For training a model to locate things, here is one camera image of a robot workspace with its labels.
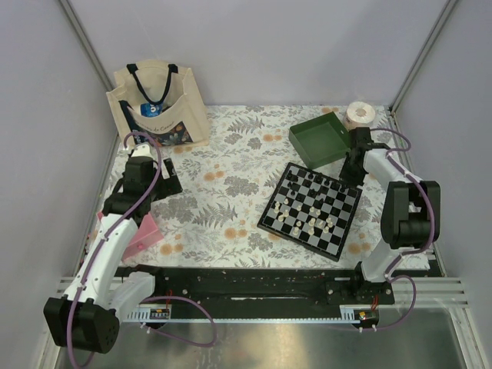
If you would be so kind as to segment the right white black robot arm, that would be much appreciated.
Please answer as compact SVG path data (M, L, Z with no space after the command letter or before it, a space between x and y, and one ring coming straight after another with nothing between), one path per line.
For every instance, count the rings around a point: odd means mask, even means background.
M350 285L351 298L367 304L377 296L375 283L390 282L402 257L425 252L439 237L440 185L419 178L397 162L384 143L372 139L372 130L358 127L349 132L350 151L340 173L347 185L361 186L372 174L386 191L381 213L381 239L361 262L362 278Z

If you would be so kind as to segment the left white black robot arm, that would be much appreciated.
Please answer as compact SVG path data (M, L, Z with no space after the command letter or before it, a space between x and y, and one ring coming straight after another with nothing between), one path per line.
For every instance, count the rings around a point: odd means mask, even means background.
M100 228L72 283L43 308L52 339L59 347L108 353L121 322L146 299L163 301L166 284L135 272L110 289L124 253L151 211L152 203L182 191L171 159L163 159L149 143L136 145L124 173L105 200Z

